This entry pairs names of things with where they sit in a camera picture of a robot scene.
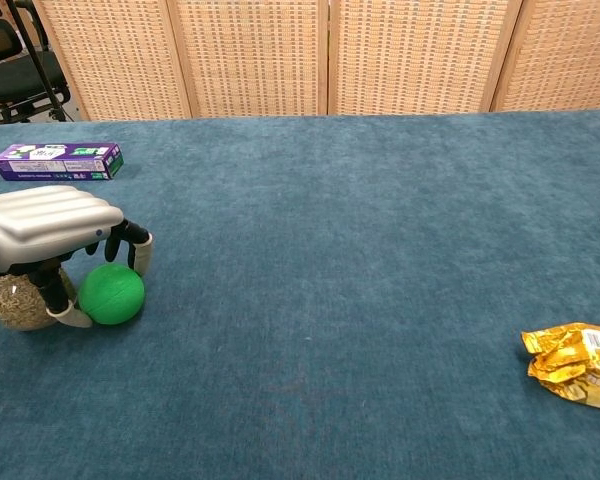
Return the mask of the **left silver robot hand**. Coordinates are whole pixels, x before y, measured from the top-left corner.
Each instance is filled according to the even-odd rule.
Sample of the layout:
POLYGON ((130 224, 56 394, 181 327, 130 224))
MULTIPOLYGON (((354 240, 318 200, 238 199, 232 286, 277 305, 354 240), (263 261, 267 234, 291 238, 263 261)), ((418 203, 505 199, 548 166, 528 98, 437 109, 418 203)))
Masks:
POLYGON ((51 185, 0 194, 0 277, 26 276, 51 318, 72 327, 93 321, 68 296, 61 264, 83 249, 92 255, 105 243, 113 261, 121 242, 129 244, 128 266, 144 276, 150 266, 153 235, 128 220, 106 200, 69 185, 51 185))

